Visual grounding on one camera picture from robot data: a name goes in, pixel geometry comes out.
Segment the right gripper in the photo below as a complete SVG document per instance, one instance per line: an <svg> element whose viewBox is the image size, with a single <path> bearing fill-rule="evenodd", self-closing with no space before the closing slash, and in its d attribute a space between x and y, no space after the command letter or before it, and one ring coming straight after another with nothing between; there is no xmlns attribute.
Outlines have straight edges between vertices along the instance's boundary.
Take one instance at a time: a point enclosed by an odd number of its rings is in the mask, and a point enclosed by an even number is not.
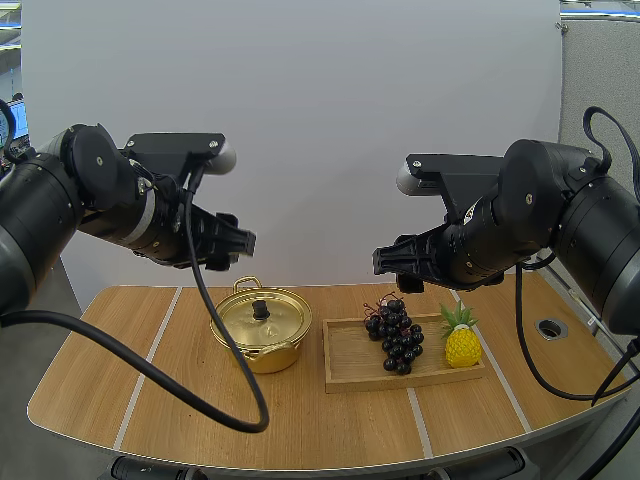
<svg viewBox="0 0 640 480"><path fill-rule="evenodd" d="M423 293L424 282L469 290L481 284L476 266L480 232L462 223L443 224L420 235L401 235L373 252L375 275L394 273L402 293ZM419 275L422 281L410 275Z"/></svg>

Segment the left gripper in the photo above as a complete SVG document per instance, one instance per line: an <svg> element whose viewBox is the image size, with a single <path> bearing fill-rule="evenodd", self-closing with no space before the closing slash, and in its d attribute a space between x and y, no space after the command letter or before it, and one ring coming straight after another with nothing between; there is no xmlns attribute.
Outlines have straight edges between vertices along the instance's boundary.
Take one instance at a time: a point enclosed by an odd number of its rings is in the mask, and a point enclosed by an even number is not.
<svg viewBox="0 0 640 480"><path fill-rule="evenodd" d="M167 200L160 193L154 199L153 216L144 232L144 256L162 265L190 266L184 204ZM233 214L213 215L193 205L191 234L196 260L205 264L206 270L228 271L238 255L254 254L256 235L241 229Z"/></svg>

